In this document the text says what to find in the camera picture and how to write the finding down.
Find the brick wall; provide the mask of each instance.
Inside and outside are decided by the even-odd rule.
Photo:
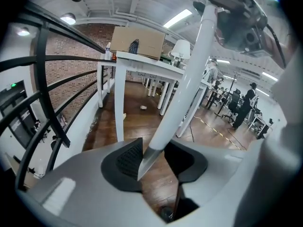
[[[114,32],[114,25],[106,24],[86,24],[77,25],[76,29],[81,31],[91,40],[99,44],[102,48],[106,48],[108,42],[111,42]],[[164,45],[173,47],[173,44],[165,41]],[[74,55],[91,58],[100,58],[100,53],[82,45],[72,39],[64,36],[50,33],[47,40],[46,54],[57,55]],[[46,62],[46,80],[47,84],[51,84],[65,77],[76,75],[89,70],[96,70],[97,62],[94,61],[48,61]],[[50,98],[53,108],[57,108],[72,94],[79,91],[83,86],[96,80],[96,73],[86,75],[84,77],[75,79],[68,83],[61,85],[58,88],[50,91]],[[141,81],[141,79],[132,78],[130,73],[127,73],[126,80]],[[85,99],[97,88],[97,85],[91,86],[89,89],[81,93],[74,99],[64,110],[63,115],[68,121],[74,112],[76,112]]]

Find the black chair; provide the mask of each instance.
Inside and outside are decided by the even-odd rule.
[[[235,120],[232,117],[235,116],[235,114],[237,114],[239,111],[238,102],[240,99],[240,93],[241,92],[238,89],[236,89],[232,93],[232,101],[228,104],[228,109],[231,112],[231,114],[224,114],[221,116],[221,118],[228,117],[228,122],[230,122],[230,120],[235,122]]]

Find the black railing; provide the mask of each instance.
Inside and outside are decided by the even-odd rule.
[[[18,105],[16,105],[9,114],[5,115],[3,119],[0,121],[0,136],[8,127],[8,125],[19,115],[19,112],[26,109],[30,106],[34,101],[37,99],[40,100],[40,104],[42,106],[43,112],[46,116],[46,122],[39,128],[39,130],[35,133],[33,138],[31,139],[28,147],[23,155],[21,160],[19,170],[16,176],[15,188],[22,189],[24,184],[24,179],[26,176],[27,168],[29,162],[33,156],[33,153],[42,139],[44,133],[46,132],[48,127],[52,127],[54,133],[58,137],[57,143],[52,151],[50,156],[46,172],[49,172],[53,169],[56,157],[58,155],[60,146],[64,144],[66,147],[69,147],[70,140],[68,139],[66,133],[69,130],[71,124],[74,122],[80,111],[83,109],[85,104],[95,95],[97,90],[94,90],[92,94],[83,102],[80,109],[75,112],[75,114],[71,117],[67,125],[62,128],[59,121],[57,120],[57,115],[72,101],[74,100],[79,94],[84,92],[86,89],[91,87],[96,83],[97,80],[89,83],[88,85],[84,86],[80,91],[75,93],[74,95],[70,96],[66,99],[56,110],[53,109],[51,99],[49,96],[49,91],[67,83],[71,80],[74,80],[79,77],[86,76],[91,73],[96,73],[97,70],[87,71],[78,75],[74,75],[68,78],[61,79],[57,82],[54,82],[50,85],[47,85],[46,82],[46,74],[45,74],[45,62],[46,61],[58,61],[58,60],[78,60],[78,61],[104,61],[100,59],[93,59],[87,57],[79,57],[79,56],[69,56],[69,55],[46,55],[46,42],[48,38],[49,32],[55,32],[57,34],[63,35],[70,39],[73,39],[81,44],[84,44],[92,49],[95,49],[98,52],[104,53],[105,50],[101,48],[98,44],[90,40],[88,37],[80,33],[75,28],[65,24],[59,18],[54,16],[53,14],[49,13],[48,11],[44,10],[43,8],[33,4],[28,3],[24,9],[22,10],[21,14],[18,16],[15,22],[27,24],[31,26],[36,26],[39,29],[38,39],[35,47],[35,55],[15,58],[7,61],[0,62],[0,72],[9,70],[11,68],[15,68],[18,66],[28,66],[33,64],[34,65],[34,76],[35,76],[35,85],[37,91],[24,99]],[[101,85],[103,87],[104,81],[103,78],[107,75],[104,75],[102,67],[102,77],[101,77]]]

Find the cardboard box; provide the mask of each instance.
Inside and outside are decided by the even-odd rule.
[[[136,27],[115,27],[110,51],[128,52],[131,43],[138,39],[138,55],[159,60],[164,43],[165,33],[140,29]]]

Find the wooden floor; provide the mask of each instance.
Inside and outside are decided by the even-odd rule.
[[[157,109],[160,96],[148,97],[147,93],[148,89],[142,84],[130,82],[125,84],[124,112],[127,116],[124,120],[124,139],[142,137],[143,150],[147,148],[163,118]],[[147,110],[141,110],[141,105],[147,106]],[[256,139],[252,132],[248,130],[248,126],[243,123],[237,131],[229,130],[237,138],[235,139],[227,130],[231,128],[226,122],[227,120],[224,121],[214,114],[214,112],[218,111],[219,106],[216,107],[215,105],[212,106],[211,110],[203,107],[197,110],[195,116],[201,118],[209,126],[200,122],[199,119],[193,118],[191,128],[195,143],[217,148],[237,149],[239,147],[243,150],[248,148],[250,142]],[[236,146],[215,132],[213,128],[229,138]],[[184,132],[182,139],[192,141],[189,127]],[[96,114],[94,126],[87,137],[83,150],[100,148],[116,141],[114,92],[112,91],[105,108]],[[166,162],[163,153],[145,174],[141,182],[143,196],[154,211],[159,213],[162,206],[174,207],[178,181]]]

